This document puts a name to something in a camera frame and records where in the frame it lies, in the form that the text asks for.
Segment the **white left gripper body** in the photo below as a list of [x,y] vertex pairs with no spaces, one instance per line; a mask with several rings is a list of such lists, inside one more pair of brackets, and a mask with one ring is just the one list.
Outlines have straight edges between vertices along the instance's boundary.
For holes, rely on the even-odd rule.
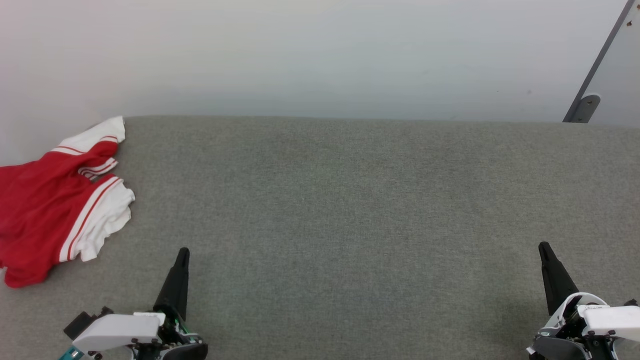
[[208,344],[180,319],[163,312],[99,315],[80,313],[72,322],[72,358],[102,360],[105,351],[124,348],[132,360],[205,360]]

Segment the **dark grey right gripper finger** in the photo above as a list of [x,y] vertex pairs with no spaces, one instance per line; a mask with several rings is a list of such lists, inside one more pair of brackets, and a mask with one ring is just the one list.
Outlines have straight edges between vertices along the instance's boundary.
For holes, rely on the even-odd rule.
[[579,290],[549,242],[542,241],[538,244],[538,252],[547,310],[548,314],[552,315],[567,297],[578,293]]

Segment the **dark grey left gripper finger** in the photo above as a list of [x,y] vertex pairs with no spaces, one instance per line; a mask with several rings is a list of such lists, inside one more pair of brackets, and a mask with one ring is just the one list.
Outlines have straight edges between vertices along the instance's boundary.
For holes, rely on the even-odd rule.
[[163,282],[153,305],[154,312],[162,312],[172,319],[186,320],[189,289],[190,250],[182,247]]

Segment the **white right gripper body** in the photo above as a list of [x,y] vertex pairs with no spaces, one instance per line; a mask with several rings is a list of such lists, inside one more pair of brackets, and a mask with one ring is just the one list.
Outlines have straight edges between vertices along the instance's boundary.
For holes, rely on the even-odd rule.
[[530,360],[618,360],[623,341],[640,341],[637,301],[610,306],[594,294],[576,292],[537,331],[526,351]]

